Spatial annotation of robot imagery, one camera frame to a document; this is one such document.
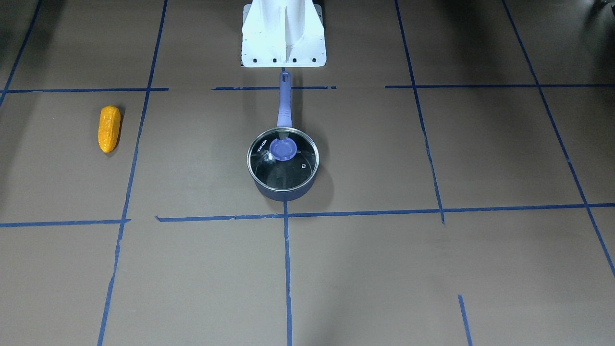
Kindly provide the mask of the yellow toy corn cob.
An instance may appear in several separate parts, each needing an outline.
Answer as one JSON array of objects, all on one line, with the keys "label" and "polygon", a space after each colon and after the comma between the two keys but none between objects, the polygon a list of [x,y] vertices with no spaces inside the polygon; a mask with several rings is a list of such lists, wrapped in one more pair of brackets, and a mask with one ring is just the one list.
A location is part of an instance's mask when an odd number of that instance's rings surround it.
[{"label": "yellow toy corn cob", "polygon": [[115,106],[101,109],[98,124],[98,145],[103,153],[114,151],[120,134],[121,112]]}]

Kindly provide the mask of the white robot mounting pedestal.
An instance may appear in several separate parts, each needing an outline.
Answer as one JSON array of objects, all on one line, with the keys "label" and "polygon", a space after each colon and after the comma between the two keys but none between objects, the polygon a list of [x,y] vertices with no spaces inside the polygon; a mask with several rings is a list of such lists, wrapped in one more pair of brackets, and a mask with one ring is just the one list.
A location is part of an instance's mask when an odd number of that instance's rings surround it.
[{"label": "white robot mounting pedestal", "polygon": [[319,0],[253,0],[243,6],[240,63],[246,68],[325,66]]}]

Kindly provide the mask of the glass lid with blue knob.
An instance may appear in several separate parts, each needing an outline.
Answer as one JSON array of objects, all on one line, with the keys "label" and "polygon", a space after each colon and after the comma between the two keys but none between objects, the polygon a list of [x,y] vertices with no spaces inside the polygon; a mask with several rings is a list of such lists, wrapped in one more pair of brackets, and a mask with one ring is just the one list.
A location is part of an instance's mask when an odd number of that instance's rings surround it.
[{"label": "glass lid with blue knob", "polygon": [[275,127],[257,136],[246,154],[255,185],[270,194],[305,193],[320,167],[316,143],[305,132]]}]

